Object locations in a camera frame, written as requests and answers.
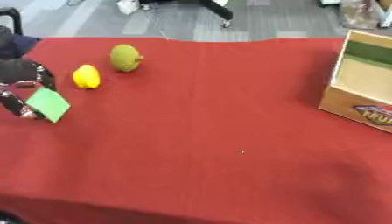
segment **robotic arm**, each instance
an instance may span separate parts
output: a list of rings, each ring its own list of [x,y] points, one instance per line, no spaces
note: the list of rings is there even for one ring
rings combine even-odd
[[[7,89],[8,86],[34,88],[39,85],[56,91],[52,73],[39,63],[24,59],[0,61],[0,103],[15,116],[45,118]]]

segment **green square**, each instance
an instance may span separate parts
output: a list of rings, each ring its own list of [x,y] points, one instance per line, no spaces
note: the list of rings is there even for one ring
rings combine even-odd
[[[26,103],[56,123],[69,109],[69,103],[57,92],[40,87]]]

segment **black cable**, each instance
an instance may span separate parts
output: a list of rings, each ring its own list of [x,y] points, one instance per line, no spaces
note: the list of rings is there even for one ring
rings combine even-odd
[[[80,4],[82,4],[84,1],[86,1],[86,0],[79,0],[79,2],[77,2],[77,3],[71,3],[71,1],[72,0],[67,0],[66,1],[66,5],[68,5],[68,6],[76,6],[76,5],[80,5]]]

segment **yellow lemon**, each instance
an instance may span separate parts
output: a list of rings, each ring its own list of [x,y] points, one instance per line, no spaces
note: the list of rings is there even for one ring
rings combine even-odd
[[[73,81],[78,88],[98,88],[101,78],[95,67],[83,65],[73,72]]]

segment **chair leg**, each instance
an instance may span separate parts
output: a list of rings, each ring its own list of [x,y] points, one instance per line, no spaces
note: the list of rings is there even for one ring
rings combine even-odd
[[[20,13],[17,9],[11,7],[0,8],[0,16],[12,17],[14,32],[16,34],[23,35],[22,18],[20,17]]]
[[[199,1],[200,4],[202,4],[204,7],[208,8],[210,11],[213,11],[215,14],[225,19],[222,25],[224,28],[230,26],[230,22],[234,17],[233,12],[231,10],[228,10],[226,7],[221,6],[220,4],[216,3],[213,0],[199,0]]]

